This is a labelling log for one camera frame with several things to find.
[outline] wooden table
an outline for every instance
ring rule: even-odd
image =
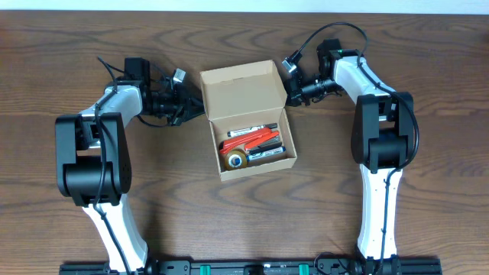
[[[55,274],[64,261],[104,261],[89,218],[60,195],[54,120],[90,106],[115,66],[141,56],[167,72],[289,56],[317,28],[350,21],[371,38],[370,67],[415,100],[421,144],[397,197],[402,256],[437,255],[445,274],[489,272],[488,17],[443,15],[0,12],[0,273]],[[317,71],[315,37],[300,65]],[[179,128],[126,128],[131,204],[160,257],[313,258],[350,254],[362,186],[350,153],[348,97],[287,108],[299,159],[293,169],[221,183],[201,116]]]

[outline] box flap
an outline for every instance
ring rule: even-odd
[[[210,121],[283,108],[287,94],[273,60],[200,73]]]

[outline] open box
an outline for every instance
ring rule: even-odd
[[[201,72],[200,79],[221,181],[292,167],[297,153],[283,108],[287,94],[273,60]],[[285,152],[226,170],[219,145],[228,131],[271,123],[277,123]]]

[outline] marker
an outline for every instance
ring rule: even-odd
[[[272,150],[268,150],[268,151],[265,151],[265,152],[262,152],[262,153],[248,155],[248,156],[246,156],[246,160],[248,162],[249,161],[253,161],[253,160],[259,160],[261,158],[273,156],[273,155],[280,154],[280,153],[283,153],[283,152],[285,152],[285,147],[284,146],[278,147],[278,148],[275,148],[275,149],[272,149]]]
[[[244,129],[239,129],[239,130],[234,130],[234,131],[229,131],[228,132],[228,137],[234,138],[238,137],[243,134],[251,133],[252,131],[257,131],[263,128],[270,128],[270,129],[275,129],[277,127],[277,123],[272,123],[268,125],[260,125],[260,126],[254,126],[251,128],[244,128]]]

